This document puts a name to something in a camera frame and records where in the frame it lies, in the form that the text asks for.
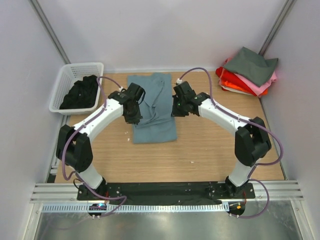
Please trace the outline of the light blue t shirt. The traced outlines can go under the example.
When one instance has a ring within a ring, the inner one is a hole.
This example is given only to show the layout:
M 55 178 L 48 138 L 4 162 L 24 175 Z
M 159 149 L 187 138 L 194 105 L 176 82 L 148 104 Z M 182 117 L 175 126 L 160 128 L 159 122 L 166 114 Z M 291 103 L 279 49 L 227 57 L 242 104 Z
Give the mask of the light blue t shirt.
M 130 75 L 127 77 L 127 84 L 131 83 L 145 90 L 145 97 L 139 105 L 142 119 L 132 127 L 133 143 L 155 144 L 177 140 L 176 122 L 172 116 L 171 74 Z

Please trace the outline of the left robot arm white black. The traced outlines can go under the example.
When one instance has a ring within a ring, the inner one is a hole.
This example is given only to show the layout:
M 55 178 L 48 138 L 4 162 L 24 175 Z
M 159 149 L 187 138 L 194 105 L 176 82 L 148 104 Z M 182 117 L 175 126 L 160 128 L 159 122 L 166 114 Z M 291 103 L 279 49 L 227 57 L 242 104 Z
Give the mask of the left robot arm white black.
M 93 199 L 101 200 L 106 194 L 105 179 L 93 164 L 92 142 L 114 120 L 124 117 L 127 124 L 137 125 L 143 118 L 140 103 L 145 97 L 145 90 L 136 83 L 128 88 L 112 92 L 105 98 L 101 107 L 84 120 L 73 126 L 63 125 L 59 130 L 56 157 L 61 160 L 63 177 L 66 166 L 82 180 Z

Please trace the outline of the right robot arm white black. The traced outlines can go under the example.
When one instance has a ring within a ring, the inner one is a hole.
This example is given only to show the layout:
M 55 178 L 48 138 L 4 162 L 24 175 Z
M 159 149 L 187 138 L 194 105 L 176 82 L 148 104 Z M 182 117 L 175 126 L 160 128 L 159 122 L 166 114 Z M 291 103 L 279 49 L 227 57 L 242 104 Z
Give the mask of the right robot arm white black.
M 208 119 L 227 130 L 234 137 L 234 154 L 237 159 L 234 169 L 225 179 L 225 192 L 237 198 L 244 191 L 256 164 L 269 152 L 272 144 L 264 121 L 236 114 L 228 108 L 212 103 L 210 95 L 196 92 L 187 81 L 178 79 L 173 87 L 171 115 L 186 117 L 189 114 Z

